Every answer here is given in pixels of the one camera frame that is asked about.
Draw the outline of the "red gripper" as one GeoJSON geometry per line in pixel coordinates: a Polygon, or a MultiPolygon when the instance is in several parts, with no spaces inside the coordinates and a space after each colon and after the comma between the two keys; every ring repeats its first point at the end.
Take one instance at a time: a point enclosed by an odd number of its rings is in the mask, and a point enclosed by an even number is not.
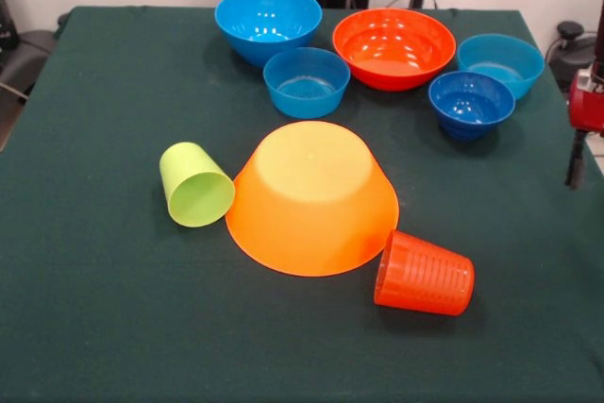
{"type": "Polygon", "coordinates": [[[576,131],[564,185],[572,190],[576,190],[582,181],[583,152],[588,132],[603,132],[603,93],[591,92],[585,90],[585,87],[581,78],[575,77],[569,92],[569,122],[576,131]]]}

